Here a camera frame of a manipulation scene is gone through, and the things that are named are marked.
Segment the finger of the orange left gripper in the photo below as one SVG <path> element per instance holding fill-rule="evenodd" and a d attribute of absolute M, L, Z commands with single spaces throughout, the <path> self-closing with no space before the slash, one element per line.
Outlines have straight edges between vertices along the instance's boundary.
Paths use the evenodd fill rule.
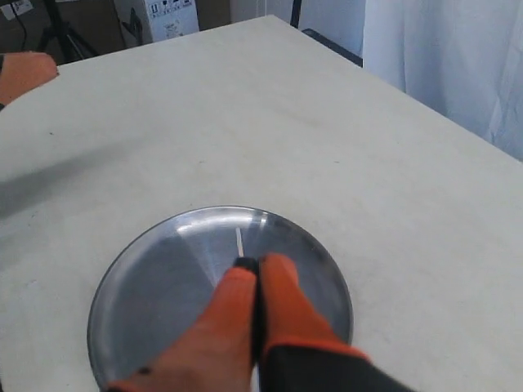
<path fill-rule="evenodd" d="M 46 53 L 13 52 L 1 54 L 1 106 L 57 77 L 57 64 Z"/>

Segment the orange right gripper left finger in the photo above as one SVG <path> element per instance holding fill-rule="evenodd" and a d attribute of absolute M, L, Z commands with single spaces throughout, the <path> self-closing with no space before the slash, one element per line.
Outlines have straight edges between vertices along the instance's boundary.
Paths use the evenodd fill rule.
<path fill-rule="evenodd" d="M 249 391 L 258 262 L 240 257 L 195 323 L 159 357 L 108 391 Z"/>

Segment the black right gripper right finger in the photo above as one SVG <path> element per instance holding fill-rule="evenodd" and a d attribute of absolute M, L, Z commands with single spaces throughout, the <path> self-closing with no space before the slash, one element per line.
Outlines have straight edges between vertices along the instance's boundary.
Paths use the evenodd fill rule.
<path fill-rule="evenodd" d="M 265 339 L 262 391 L 410 391 L 342 341 L 298 284 L 295 264 L 271 253 L 260 264 Z"/>

